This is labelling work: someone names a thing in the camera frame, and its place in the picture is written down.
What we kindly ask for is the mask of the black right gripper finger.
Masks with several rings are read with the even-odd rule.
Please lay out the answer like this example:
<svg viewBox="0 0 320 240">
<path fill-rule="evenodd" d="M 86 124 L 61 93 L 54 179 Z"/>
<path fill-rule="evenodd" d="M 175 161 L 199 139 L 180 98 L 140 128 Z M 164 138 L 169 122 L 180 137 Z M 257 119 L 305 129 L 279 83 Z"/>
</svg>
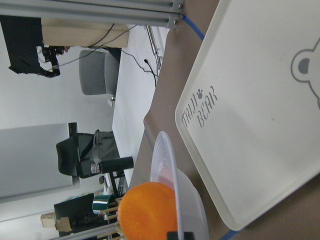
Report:
<svg viewBox="0 0 320 240">
<path fill-rule="evenodd" d="M 191 231 L 185 231 L 183 234 L 179 234 L 177 231 L 169 231 L 166 234 L 167 240 L 194 240 L 194 233 Z"/>
</svg>

